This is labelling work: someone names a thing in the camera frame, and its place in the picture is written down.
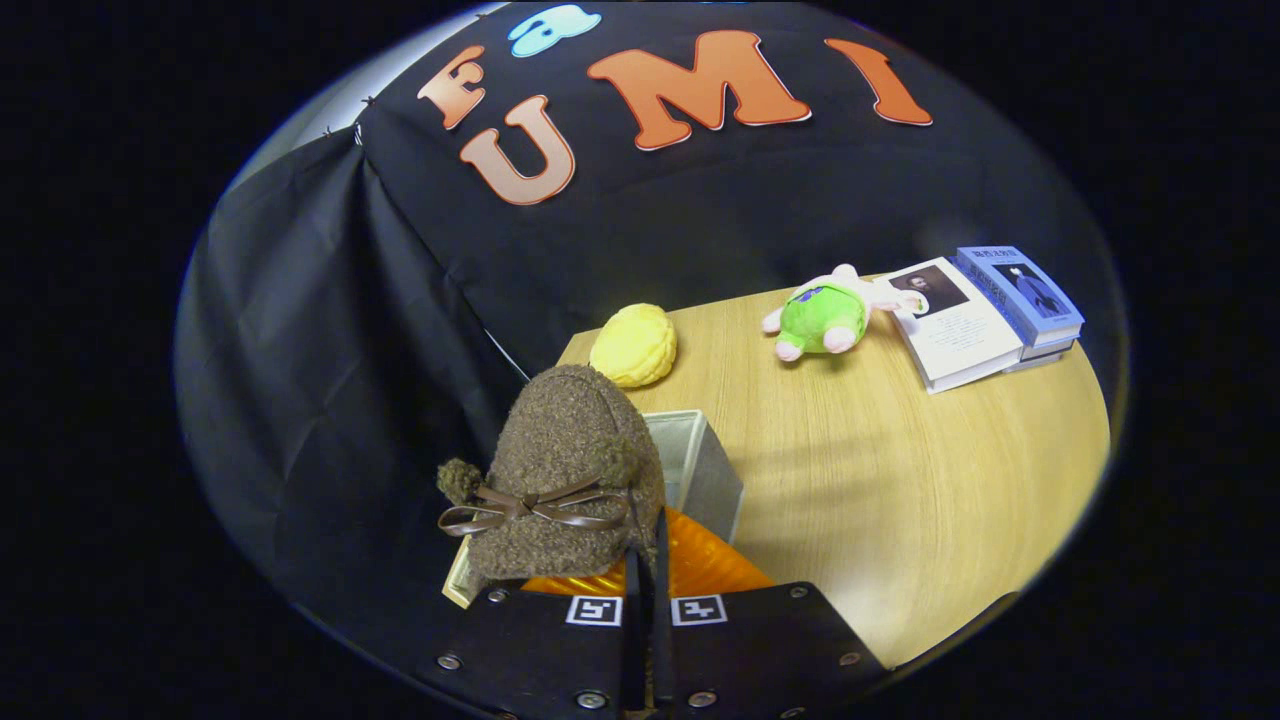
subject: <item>book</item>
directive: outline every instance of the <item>book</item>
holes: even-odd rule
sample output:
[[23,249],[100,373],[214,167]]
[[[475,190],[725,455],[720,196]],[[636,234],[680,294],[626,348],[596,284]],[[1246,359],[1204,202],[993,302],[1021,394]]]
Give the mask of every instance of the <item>book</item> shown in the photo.
[[1060,340],[1057,342],[1047,342],[1038,347],[1024,346],[1021,359],[1025,361],[1025,360],[1036,360],[1037,357],[1044,357],[1047,355],[1053,355],[1053,354],[1061,355],[1062,352],[1066,352],[1074,346],[1075,346],[1074,337]]
[[1039,368],[1041,365],[1048,365],[1051,363],[1057,363],[1059,360],[1062,359],[1064,355],[1066,355],[1066,352],[1051,352],[1048,355],[1041,355],[1039,357],[1032,357],[1029,360],[1021,360],[1019,363],[1015,363],[1015,364],[1005,368],[1004,370],[1001,370],[1001,373],[1016,373],[1018,370],[1027,370],[1029,368]]
[[1050,277],[1011,246],[959,247],[956,268],[996,305],[1032,356],[1080,336],[1084,316]]
[[1023,340],[992,301],[946,258],[881,275],[874,282],[914,290],[929,301],[923,315],[893,311],[893,322],[929,395],[998,373],[1021,359]]

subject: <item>letter m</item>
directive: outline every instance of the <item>letter m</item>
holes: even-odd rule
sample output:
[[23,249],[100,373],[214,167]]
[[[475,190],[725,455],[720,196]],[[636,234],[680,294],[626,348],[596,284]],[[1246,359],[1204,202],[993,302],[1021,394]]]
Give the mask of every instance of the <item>letter m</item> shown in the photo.
[[704,127],[724,127],[724,90],[733,91],[733,117],[745,126],[795,123],[813,113],[787,92],[759,50],[755,33],[739,29],[705,32],[698,37],[694,69],[645,53],[625,50],[586,69],[607,79],[640,126],[636,147],[657,150],[689,140],[692,129],[671,117],[663,101],[680,108]]

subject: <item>black fabric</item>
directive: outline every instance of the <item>black fabric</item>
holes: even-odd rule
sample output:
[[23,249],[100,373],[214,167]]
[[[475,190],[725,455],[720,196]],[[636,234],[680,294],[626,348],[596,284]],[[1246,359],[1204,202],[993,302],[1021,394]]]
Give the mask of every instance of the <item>black fabric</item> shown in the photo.
[[[486,328],[532,375],[568,338],[631,302],[676,309],[799,284],[838,263],[888,272],[957,245],[1015,245],[1078,299],[1083,345],[1108,402],[1123,363],[1123,316],[1100,231],[1030,143],[972,92],[910,51],[824,10],[744,5],[581,3],[599,24],[531,58],[506,40],[557,3],[512,4],[440,44],[392,82],[358,123],[385,179]],[[698,36],[744,29],[797,100],[799,123],[742,126],[727,92],[721,131],[655,151],[635,147],[626,102],[586,69],[641,49],[694,65]],[[827,37],[884,53],[931,127],[879,118],[874,92]],[[453,129],[417,94],[471,45],[484,100]],[[532,95],[576,159],[559,195],[527,206],[498,197],[461,149],[485,128],[524,174],[545,167],[504,115]]]
[[[486,465],[522,384],[351,132],[219,204],[183,288],[174,363],[215,512],[329,621],[366,606],[369,583],[384,582],[371,570],[399,553],[452,555],[421,534],[447,505],[434,468]],[[439,596],[430,583],[424,594]]]
[[[525,378],[631,302],[668,309],[799,284],[852,263],[887,272],[957,245],[1015,245],[1087,318],[1103,396],[1123,388],[1125,319],[1101,234],[1062,177],[978,97],[893,42],[792,4],[582,3],[603,19],[532,58],[512,4],[428,53],[352,128],[230,191],[191,260],[174,374],[187,446],[230,537],[319,623],[407,671],[415,638],[458,615],[440,594],[457,548],[434,528],[438,464],[488,468]],[[691,67],[699,33],[745,29],[813,118],[643,152],[617,91],[586,77],[644,49]],[[878,49],[934,118],[888,123],[827,47]],[[417,99],[470,45],[484,101],[454,131]],[[458,159],[497,128],[525,174],[540,152],[504,124],[543,94],[576,174],[515,206]]]

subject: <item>green plush toy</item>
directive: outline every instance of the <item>green plush toy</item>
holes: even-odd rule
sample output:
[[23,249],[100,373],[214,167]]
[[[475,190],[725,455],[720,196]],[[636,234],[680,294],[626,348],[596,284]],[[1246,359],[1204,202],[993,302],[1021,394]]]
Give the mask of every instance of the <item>green plush toy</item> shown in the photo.
[[852,265],[836,266],[819,275],[769,313],[762,328],[778,333],[773,350],[785,363],[805,352],[845,352],[867,334],[872,310],[906,309],[914,315],[929,311],[929,301],[913,290],[897,290],[869,283],[858,277]]

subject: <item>yellow bread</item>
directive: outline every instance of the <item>yellow bread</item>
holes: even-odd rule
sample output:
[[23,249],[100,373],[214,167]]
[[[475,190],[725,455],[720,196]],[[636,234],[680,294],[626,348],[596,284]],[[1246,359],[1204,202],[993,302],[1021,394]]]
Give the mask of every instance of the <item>yellow bread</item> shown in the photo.
[[609,318],[588,363],[618,387],[660,380],[676,361],[676,328],[657,305],[627,305]]

